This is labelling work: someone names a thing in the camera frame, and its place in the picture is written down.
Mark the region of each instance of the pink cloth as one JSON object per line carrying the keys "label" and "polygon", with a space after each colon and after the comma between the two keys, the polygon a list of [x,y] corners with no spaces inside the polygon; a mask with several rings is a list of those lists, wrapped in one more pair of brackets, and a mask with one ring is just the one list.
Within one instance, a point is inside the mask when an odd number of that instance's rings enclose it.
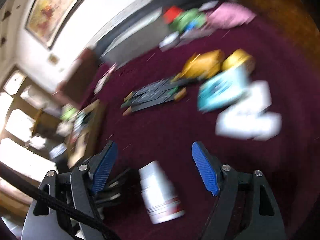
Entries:
{"label": "pink cloth", "polygon": [[214,12],[206,14],[207,22],[220,29],[230,29],[242,24],[248,24],[255,18],[248,8],[233,2],[225,2]]}

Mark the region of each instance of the painting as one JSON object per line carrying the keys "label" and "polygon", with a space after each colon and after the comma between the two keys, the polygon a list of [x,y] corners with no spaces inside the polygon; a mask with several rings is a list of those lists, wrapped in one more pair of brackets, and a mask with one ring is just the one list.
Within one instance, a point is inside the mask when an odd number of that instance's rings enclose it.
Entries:
{"label": "painting", "polygon": [[83,0],[35,0],[26,29],[51,49],[61,29]]}

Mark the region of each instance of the brown chair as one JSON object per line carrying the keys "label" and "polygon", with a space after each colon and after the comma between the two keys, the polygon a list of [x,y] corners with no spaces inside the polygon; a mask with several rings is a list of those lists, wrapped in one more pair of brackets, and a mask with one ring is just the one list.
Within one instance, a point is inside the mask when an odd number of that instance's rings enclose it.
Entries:
{"label": "brown chair", "polygon": [[58,84],[55,93],[52,95],[62,105],[71,104],[80,109],[84,93],[91,83],[100,60],[95,53],[86,48],[72,63],[69,74],[65,80]]}

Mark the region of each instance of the blue gripper pad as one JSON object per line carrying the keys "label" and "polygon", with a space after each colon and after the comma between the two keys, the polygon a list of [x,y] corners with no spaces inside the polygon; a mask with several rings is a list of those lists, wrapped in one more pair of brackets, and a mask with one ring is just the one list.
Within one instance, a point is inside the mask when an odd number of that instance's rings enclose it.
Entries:
{"label": "blue gripper pad", "polygon": [[217,157],[210,155],[200,141],[192,144],[192,157],[196,163],[206,189],[214,196],[217,196],[221,189],[222,181],[220,161]]}
{"label": "blue gripper pad", "polygon": [[110,171],[115,164],[117,154],[118,145],[113,141],[109,141],[99,156],[97,156],[97,159],[95,159],[96,165],[90,166],[89,176],[92,177],[92,193],[97,194],[103,190]]}

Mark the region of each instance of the wooden floor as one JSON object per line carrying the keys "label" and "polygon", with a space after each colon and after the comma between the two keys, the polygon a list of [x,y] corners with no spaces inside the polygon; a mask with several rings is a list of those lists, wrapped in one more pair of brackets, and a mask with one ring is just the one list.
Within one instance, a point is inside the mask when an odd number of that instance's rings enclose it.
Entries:
{"label": "wooden floor", "polygon": [[268,18],[320,73],[320,33],[300,0],[240,0]]}

